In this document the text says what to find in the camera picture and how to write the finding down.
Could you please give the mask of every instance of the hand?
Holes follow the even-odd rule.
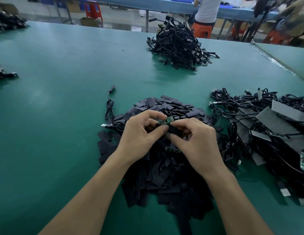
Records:
[[[117,151],[131,164],[146,155],[152,145],[168,130],[168,125],[161,125],[154,129],[158,121],[151,118],[164,120],[167,116],[158,111],[146,110],[126,122]],[[147,133],[145,128],[154,130]]]
[[[205,177],[226,168],[213,127],[196,118],[177,120],[170,124],[183,130],[189,140],[185,141],[175,134],[167,134],[166,137],[185,154],[191,166],[200,175]]]

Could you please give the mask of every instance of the white t-shirt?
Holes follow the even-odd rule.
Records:
[[[221,0],[198,0],[200,7],[195,20],[202,23],[213,23],[216,21],[217,11]]]

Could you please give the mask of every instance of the left hand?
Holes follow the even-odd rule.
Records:
[[[150,150],[152,145],[168,130],[168,125],[161,125],[152,132],[147,133],[145,128],[155,128],[158,121],[151,118],[164,120],[166,115],[154,110],[146,110],[136,116],[131,117],[120,139],[118,155],[125,159],[126,162],[133,164],[142,158]]]

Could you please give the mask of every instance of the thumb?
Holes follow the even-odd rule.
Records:
[[[173,133],[166,134],[166,138],[169,139],[172,143],[176,145],[180,150],[183,150],[187,141],[183,140],[182,138],[178,137]]]
[[[168,128],[168,125],[161,125],[157,127],[155,130],[148,133],[149,139],[155,143],[160,137],[162,137],[162,135],[166,134]]]

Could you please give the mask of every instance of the concrete floor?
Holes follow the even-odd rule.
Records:
[[[0,0],[3,3],[14,4],[20,12],[20,15],[31,21],[49,22],[49,23],[61,23],[57,16],[54,5],[45,5],[40,2],[29,2],[28,0]],[[141,17],[138,10],[120,10],[112,9],[108,6],[101,6],[101,13],[103,16],[103,21],[99,21],[99,27],[110,28],[110,29],[120,29],[128,31],[141,31],[145,32],[145,17]],[[65,9],[60,8],[61,16],[66,19],[68,18]],[[170,14],[175,19],[184,22],[185,18],[178,14]],[[86,13],[81,11],[80,13],[72,13],[73,24],[80,25],[80,18],[86,17]],[[161,13],[150,13],[150,18],[165,19],[165,14]],[[217,23],[212,31],[211,39],[216,39],[221,23],[223,21],[218,19]],[[149,23],[149,32],[156,33],[158,30],[158,24],[160,22],[155,21]],[[232,40],[232,37],[226,38],[226,32],[228,28],[225,26],[221,40]],[[261,42],[265,38],[265,34],[257,33],[255,37],[256,42]]]

